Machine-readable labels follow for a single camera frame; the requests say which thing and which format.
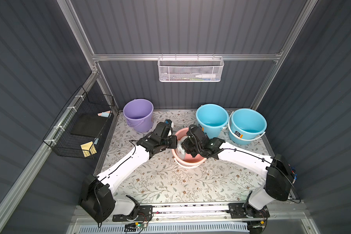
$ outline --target aluminum frame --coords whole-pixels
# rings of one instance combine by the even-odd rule
[[[88,38],[83,30],[83,27],[77,17],[77,14],[74,10],[73,5],[71,4],[70,0],[57,0],[61,11],[63,12],[91,70],[93,71],[92,74],[89,76],[85,84],[83,85],[84,89],[86,91],[90,90],[96,79],[98,79],[98,84],[100,88],[102,89],[104,94],[109,94],[113,95],[112,91],[110,90],[108,86],[108,82],[103,74],[102,69],[100,68],[99,64],[96,64],[96,61],[155,61],[158,59],[158,57],[162,55],[95,55],[93,52],[93,49],[88,41]],[[235,55],[229,55],[229,54],[220,54],[220,55],[215,55],[215,56],[222,56],[224,60],[228,61],[250,61],[250,60],[270,60],[270,61],[278,61],[276,64],[272,67],[272,69],[269,71],[267,78],[265,79],[262,87],[260,88],[259,93],[255,97],[255,100],[253,101],[251,105],[251,109],[256,110],[258,106],[260,105],[264,95],[266,94],[269,86],[271,85],[273,79],[275,78],[276,74],[278,73],[279,69],[281,68],[284,60],[286,59],[291,47],[293,46],[296,38],[298,37],[301,29],[303,28],[305,22],[307,21],[310,13],[312,12],[315,4],[317,3],[317,0],[307,0],[305,3],[302,12],[300,13],[294,27],[292,28],[287,40],[285,41],[285,44],[282,48],[282,52],[279,54],[266,54],[266,55],[243,55],[243,54],[235,54]],[[98,78],[96,70],[99,70],[100,72],[100,77]],[[12,213],[14,212],[15,208],[21,201],[22,197],[26,193],[27,189],[31,185],[32,181],[34,180],[35,176],[37,175],[38,171],[41,169],[43,166],[44,162],[46,161],[47,157],[51,153],[51,149],[43,143],[38,151],[35,153],[31,161],[28,163],[24,171],[21,173],[19,178],[16,180],[10,191],[6,194],[5,198],[3,201],[0,203],[0,232],[4,228],[5,224],[11,217]],[[281,216],[281,212],[276,213],[276,210],[272,211],[272,204],[269,204],[268,207],[271,210],[271,213],[273,216],[276,216],[277,218],[292,218],[289,213],[292,212],[292,209],[285,208],[285,212],[282,212],[283,216]],[[309,212],[307,208],[305,207],[305,212],[307,212],[307,217],[309,215]],[[79,217],[76,220],[76,223],[78,219],[84,219],[87,220],[89,218],[82,218]]]
[[[222,57],[225,61],[278,61],[281,54],[93,54],[94,61],[157,61],[160,58],[180,59],[195,57],[211,59]]]
[[[69,107],[75,105],[78,96],[82,95],[84,91],[89,91],[93,86],[94,82],[98,77],[97,72],[92,72],[88,77],[86,82],[83,85],[83,88],[80,88],[74,99],[69,104]],[[56,126],[61,125],[61,123],[68,116],[68,113],[73,111],[71,108],[66,108],[65,112],[61,115],[60,119],[57,121]],[[47,138],[52,138],[56,133],[57,129],[53,128],[52,131],[48,134]],[[31,183],[35,179],[36,175],[42,168],[43,164],[47,160],[48,156],[52,152],[52,149],[46,144],[42,143],[42,145],[38,148],[37,152],[34,154],[30,162],[27,164],[25,169],[22,171],[21,175],[17,178],[14,185],[10,188],[9,192],[6,194],[4,199],[0,203],[0,232],[4,228],[5,224],[8,222],[10,217],[12,216],[14,210],[17,208],[19,202],[27,192]]]
[[[108,132],[108,135],[107,135],[107,139],[105,140],[104,147],[103,147],[103,149],[101,151],[98,163],[96,164],[96,167],[95,167],[94,176],[96,176],[99,173],[101,173],[101,169],[103,167],[103,164],[104,164],[104,161],[105,161],[105,157],[107,156],[107,152],[108,152],[108,149],[109,149],[109,143],[112,140],[114,130],[116,129],[119,112],[118,111],[115,112],[114,115],[115,116],[114,116],[114,119],[112,121],[111,127],[109,129],[109,132]]]
[[[200,222],[200,221],[254,221],[261,220],[260,218],[243,218],[243,219],[232,219],[230,214],[225,211],[229,209],[228,204],[232,201],[222,202],[199,202],[199,203],[153,203],[154,217],[151,222],[156,223],[180,223],[180,222]],[[304,203],[295,204],[289,201],[274,201],[267,205],[271,217],[268,220],[275,219],[310,219],[310,213]],[[113,215],[110,215],[104,225],[114,224],[112,222]],[[93,218],[89,216],[83,208],[77,206],[71,224],[68,228],[67,234],[78,234],[79,227],[81,225],[96,225]]]
[[[294,45],[296,38],[299,36],[305,22],[307,21],[309,15],[311,14],[313,8],[315,7],[318,0],[307,0],[299,17],[297,18],[293,28],[287,37],[283,48],[281,49],[281,58],[274,64],[274,66],[269,70],[267,77],[265,78],[259,92],[257,93],[255,99],[252,102],[251,109],[257,110],[261,101],[263,100],[265,94],[267,93],[269,86],[272,84],[275,76],[277,75],[279,69],[281,68],[283,62],[285,61],[287,55],[290,52],[291,47]]]
[[[302,219],[307,234],[321,234],[314,219]]]
[[[98,78],[98,85],[100,86],[101,90],[103,91],[103,94],[111,95],[113,96],[113,93],[108,85],[107,79],[104,77],[104,74],[98,66],[98,64],[95,63],[95,61],[92,58],[92,55],[94,54],[94,50],[91,47],[91,44],[87,38],[87,35],[85,31],[83,30],[83,27],[81,25],[81,22],[79,21],[79,18],[77,16],[77,13],[71,3],[70,0],[57,0],[57,3],[59,4],[62,13],[64,14],[66,21],[68,22],[70,29],[73,32],[73,35],[75,36],[75,39],[77,40],[79,47],[81,48],[85,59],[87,60],[87,63],[89,64],[91,71],[97,71],[101,74],[101,77]]]

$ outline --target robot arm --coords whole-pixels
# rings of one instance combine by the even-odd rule
[[[143,146],[136,146],[115,165],[108,170],[98,174],[98,180],[103,185],[108,185],[112,194],[118,186],[124,181],[138,166],[150,159],[149,153]]]
[[[188,138],[182,142],[186,153],[195,157],[226,160],[244,166],[266,179],[265,183],[248,195],[243,205],[242,216],[253,217],[273,200],[286,201],[294,180],[294,173],[281,155],[271,157],[240,149],[219,138],[209,139],[196,125],[190,125]]]
[[[141,138],[136,146],[115,165],[98,174],[88,175],[82,185],[79,204],[98,223],[113,213],[136,217],[139,203],[131,198],[113,197],[115,190],[138,166],[147,162],[154,154],[167,148],[177,147],[177,138],[172,136],[171,121],[159,123],[153,132]],[[182,143],[183,149],[196,156],[214,157],[248,168],[266,179],[259,188],[252,191],[244,203],[240,215],[253,217],[266,204],[277,199],[287,200],[291,188],[290,180],[294,179],[288,163],[281,155],[270,157],[253,153],[219,138],[209,139],[200,128],[191,125],[189,136]]]
[[[253,153],[251,151],[247,151],[244,149],[237,148],[236,146],[230,144],[230,143],[222,143],[220,146],[222,149],[236,149],[234,150],[224,150],[221,153],[218,154],[219,159],[233,162],[235,164],[238,164],[239,166],[243,166],[250,171],[253,171],[260,176],[262,176],[264,179],[267,178],[267,173],[268,171],[266,170],[266,167],[270,166],[267,162],[272,163],[272,158],[268,155],[261,155],[258,153]],[[263,158],[263,160],[259,160],[256,157],[251,157],[249,155],[254,155],[259,158]]]

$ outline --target black cable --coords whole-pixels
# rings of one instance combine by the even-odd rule
[[[289,178],[288,178],[278,167],[272,165],[272,163],[266,161],[266,160],[263,159],[263,158],[260,158],[260,157],[258,157],[258,156],[255,156],[255,155],[253,155],[253,154],[250,154],[250,153],[247,153],[247,152],[244,152],[244,151],[240,151],[240,150],[238,150],[238,149],[231,149],[231,148],[224,148],[224,149],[230,149],[230,150],[234,150],[234,151],[239,151],[239,152],[242,152],[242,153],[246,153],[246,154],[251,155],[251,156],[253,156],[253,157],[255,157],[255,158],[258,158],[258,159],[260,159],[260,160],[262,160],[262,161],[264,161],[264,162],[269,163],[271,166],[273,166],[273,167],[276,168],[279,172],[281,172],[281,174],[289,181],[290,185],[291,185],[291,186],[293,187],[293,189],[294,189],[294,192],[295,192],[295,193],[298,195],[298,197],[299,197],[298,192],[296,191],[294,185],[293,185],[292,182],[289,180]]]
[[[294,203],[296,203],[296,204],[300,204],[300,203],[302,203],[302,200],[301,199],[299,199],[299,202],[296,202],[296,201],[294,201],[294,200],[292,200],[292,199],[288,199],[289,201],[292,201],[292,202],[294,202]]]
[[[132,142],[137,142],[137,140],[130,140],[129,142],[130,142],[131,144],[134,145],[134,153],[135,153],[136,146],[135,146],[135,144],[132,143]],[[114,171],[112,171],[111,173],[109,173],[108,175],[110,175],[110,174],[112,174],[113,172],[115,172],[124,162],[126,162],[126,161],[127,161],[128,159],[130,159],[130,158],[131,158],[131,156],[128,157],[125,161],[121,162],[121,164],[118,165],[117,168],[116,168]],[[101,226],[103,225],[103,208],[101,207],[101,204],[100,204],[98,195],[96,194],[96,187],[98,186],[98,184],[99,184],[99,183],[97,183],[97,184],[95,185],[95,187],[94,187],[94,194],[95,194],[96,200],[98,201],[98,204],[99,204],[99,207],[100,207],[100,212],[101,212],[101,223],[100,223],[100,226],[99,226],[99,223],[98,223],[98,228],[101,228]]]
[[[99,204],[99,207],[100,207],[101,222],[100,222],[100,226],[99,226],[99,223],[98,223],[98,228],[101,228],[101,226],[103,225],[103,208],[101,207],[98,195],[96,194],[96,187],[98,186],[98,184],[99,183],[97,183],[95,185],[95,187],[94,187],[94,194],[95,194],[96,200],[98,201],[98,204]]]
[[[197,137],[196,137],[195,134],[191,131],[192,127],[198,128],[198,126],[195,125],[195,124],[191,124],[191,125],[189,126],[189,132],[190,132],[190,134],[192,135],[192,138],[193,138],[194,141],[195,141],[195,145],[197,146],[198,153],[199,153],[201,156],[205,157],[205,158],[210,158],[210,155],[212,154],[212,151],[210,151],[209,149],[204,150],[204,149],[199,148],[200,145],[199,145],[199,143],[198,143]]]
[[[218,150],[217,152],[211,154],[211,155],[208,155],[208,156],[203,156],[204,158],[212,158],[214,156],[216,156],[217,154],[221,153],[224,149],[220,149]]]
[[[152,217],[150,218],[150,220],[147,221],[147,227],[148,227],[148,223],[152,220],[153,217],[154,217],[154,214],[152,215]]]
[[[137,147],[133,142],[137,142],[137,140],[130,140],[129,142],[134,146],[134,153],[132,153],[132,154],[135,154],[135,150],[137,150],[136,149]]]
[[[268,223],[268,207],[265,206],[265,209],[266,209],[266,212],[265,212],[265,213],[266,213],[265,226],[264,226],[264,228],[261,230],[261,233],[264,232],[265,228],[267,227],[267,223]]]
[[[135,146],[135,144],[134,143],[132,143],[132,142],[135,142],[135,141],[137,141],[137,140],[130,140],[129,142],[131,143],[131,144],[133,144],[134,145],[134,152],[132,153],[132,155],[134,155],[135,154],[135,150],[136,150],[136,146]],[[130,157],[128,157],[125,161],[123,161],[123,162],[121,162],[121,164],[120,165],[118,165],[117,166],[117,168],[114,170],[114,171],[112,171],[111,173],[109,173],[108,175],[110,175],[110,174],[112,174],[113,172],[115,172],[124,162],[126,162],[127,160],[129,160],[129,158],[131,158],[131,156]]]

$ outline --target ventilation grille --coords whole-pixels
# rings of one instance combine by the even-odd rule
[[[97,225],[81,225],[80,234],[125,234],[124,224],[108,224],[98,228]],[[130,234],[139,233],[139,229]],[[247,223],[243,222],[187,222],[187,223],[150,223],[141,233],[177,233],[177,232],[217,232],[232,231],[234,233],[248,233]]]

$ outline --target mounting plate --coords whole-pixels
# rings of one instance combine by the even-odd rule
[[[229,203],[229,210],[234,211],[230,213],[230,216],[232,219],[242,219],[242,218],[248,218],[246,215],[244,215],[244,209],[243,209],[243,204],[244,202],[237,202],[237,203]],[[269,218],[270,214],[269,211],[266,212],[265,208],[261,210],[261,213],[257,210],[254,210],[254,218]]]
[[[138,213],[142,213],[146,216],[147,218],[147,221],[150,220],[151,218],[151,215],[153,214],[152,213],[152,208],[153,206],[139,206],[139,211]],[[112,218],[112,221],[113,222],[127,222],[127,221],[130,221],[130,222],[141,222],[141,221],[145,221],[145,218],[143,215],[140,215],[138,214],[138,216],[136,217],[136,219],[132,220],[129,218],[129,216],[126,216],[126,215],[113,215],[113,218]]]

